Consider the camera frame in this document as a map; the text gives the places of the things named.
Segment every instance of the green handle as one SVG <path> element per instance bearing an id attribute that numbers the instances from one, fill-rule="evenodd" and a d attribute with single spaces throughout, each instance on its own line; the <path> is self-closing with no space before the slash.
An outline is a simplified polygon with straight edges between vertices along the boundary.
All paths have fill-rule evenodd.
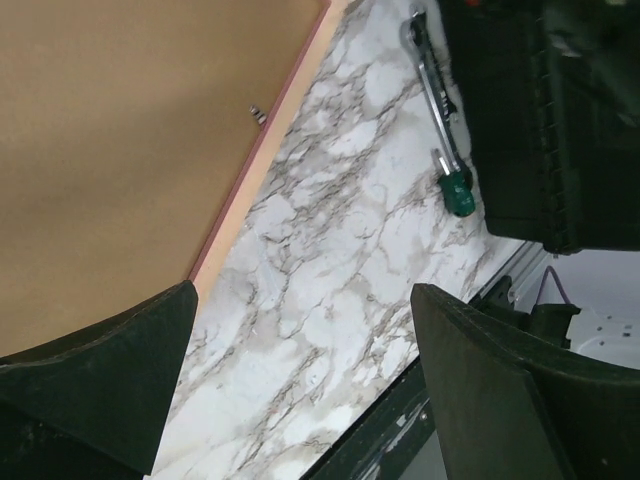
<path id="1" fill-rule="evenodd" d="M 457 217 L 468 217 L 476 211 L 476 202 L 467 188 L 462 172 L 442 175 L 438 179 L 444 195 L 444 206 Z"/>

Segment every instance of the wooden edge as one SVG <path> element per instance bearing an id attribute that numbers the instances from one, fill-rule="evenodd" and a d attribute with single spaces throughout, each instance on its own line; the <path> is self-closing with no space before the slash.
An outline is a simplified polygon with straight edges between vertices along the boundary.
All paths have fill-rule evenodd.
<path id="1" fill-rule="evenodd" d="M 189 274 L 198 292 L 199 307 L 206 302 L 215 284 L 349 3 L 348 0 L 322 1 L 326 5 Z"/>

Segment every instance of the cable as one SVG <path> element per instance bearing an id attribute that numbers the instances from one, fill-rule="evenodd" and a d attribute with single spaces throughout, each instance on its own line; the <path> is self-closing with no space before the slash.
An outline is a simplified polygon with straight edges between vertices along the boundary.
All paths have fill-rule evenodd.
<path id="1" fill-rule="evenodd" d="M 536 297 L 535 304 L 538 305 L 540 303 L 540 300 L 542 299 L 542 292 L 544 291 L 544 287 L 547 283 L 547 277 L 549 276 L 549 274 L 551 274 L 553 280 L 556 282 L 556 286 L 558 287 L 558 291 L 560 292 L 560 296 L 564 300 L 564 303 L 566 303 L 567 305 L 571 304 L 571 300 L 569 300 L 569 296 L 562 286 L 562 282 L 560 281 L 558 272 L 556 272 L 556 269 L 551 265 L 547 267 L 547 269 L 544 271 L 544 274 L 542 275 L 542 283 L 540 284 L 540 290 L 538 290 L 538 296 Z"/>

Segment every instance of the tool case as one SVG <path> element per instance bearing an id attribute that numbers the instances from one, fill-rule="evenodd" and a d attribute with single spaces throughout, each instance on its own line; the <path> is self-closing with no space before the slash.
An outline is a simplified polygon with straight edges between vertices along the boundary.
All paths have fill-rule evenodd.
<path id="1" fill-rule="evenodd" d="M 542 2 L 525 3 L 440 2 L 487 227 L 553 253 L 640 250 L 640 129 L 551 45 Z"/>

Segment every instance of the red edge strip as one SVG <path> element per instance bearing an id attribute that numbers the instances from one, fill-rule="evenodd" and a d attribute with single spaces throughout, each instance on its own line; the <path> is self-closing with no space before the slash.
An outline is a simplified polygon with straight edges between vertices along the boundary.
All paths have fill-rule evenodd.
<path id="1" fill-rule="evenodd" d="M 209 253 L 209 250 L 213 245 L 213 241 L 218 235 L 220 228 L 222 227 L 222 223 L 224 222 L 224 219 L 227 216 L 227 213 L 229 212 L 229 209 L 231 208 L 231 205 L 233 204 L 236 198 L 236 195 L 238 194 L 238 190 L 240 190 L 240 185 L 242 184 L 244 178 L 247 176 L 247 173 L 251 169 L 253 160 L 255 159 L 255 156 L 258 153 L 258 150 L 260 150 L 260 147 L 262 146 L 264 137 L 266 136 L 267 131 L 271 126 L 271 122 L 276 117 L 277 112 L 280 109 L 280 105 L 282 104 L 282 101 L 284 100 L 284 97 L 287 91 L 289 90 L 289 86 L 291 85 L 293 78 L 295 77 L 296 73 L 298 72 L 298 69 L 300 68 L 300 64 L 302 63 L 302 60 L 305 57 L 307 51 L 309 50 L 311 43 L 316 37 L 316 33 L 318 33 L 318 30 L 320 29 L 320 25 L 322 24 L 324 17 L 326 16 L 327 12 L 329 11 L 329 8 L 331 7 L 331 0 L 320 0 L 320 1 L 324 3 L 324 8 L 320 12 L 320 15 L 318 16 L 318 20 L 314 24 L 313 29 L 311 30 L 311 34 L 307 38 L 307 41 L 305 42 L 304 47 L 302 47 L 302 51 L 300 52 L 300 55 L 298 55 L 298 59 L 296 60 L 296 63 L 294 64 L 293 69 L 291 70 L 291 73 L 287 77 L 284 87 L 280 91 L 280 95 L 278 95 L 278 98 L 276 99 L 276 103 L 273 106 L 272 111 L 269 112 L 267 123 L 263 126 L 262 131 L 260 132 L 260 135 L 258 136 L 256 142 L 253 144 L 253 148 L 251 149 L 251 152 L 249 153 L 247 160 L 244 162 L 242 171 L 240 172 L 240 175 L 238 175 L 238 178 L 236 179 L 235 183 L 233 184 L 233 188 L 231 189 L 231 192 L 227 197 L 227 201 L 224 203 L 222 210 L 218 214 L 218 218 L 216 218 L 216 222 L 213 224 L 213 228 L 211 229 L 211 232 L 209 233 L 209 235 L 207 236 L 207 239 L 205 240 L 204 246 L 202 247 L 202 249 L 200 250 L 200 253 L 198 254 L 198 258 L 196 259 L 196 262 L 193 265 L 193 268 L 191 269 L 191 273 L 189 273 L 189 277 L 188 277 L 188 280 L 191 280 L 192 282 L 195 281 L 196 276 L 200 272 L 200 269 L 202 268 L 202 265 L 204 264 L 204 261 L 207 258 L 207 254 Z"/>

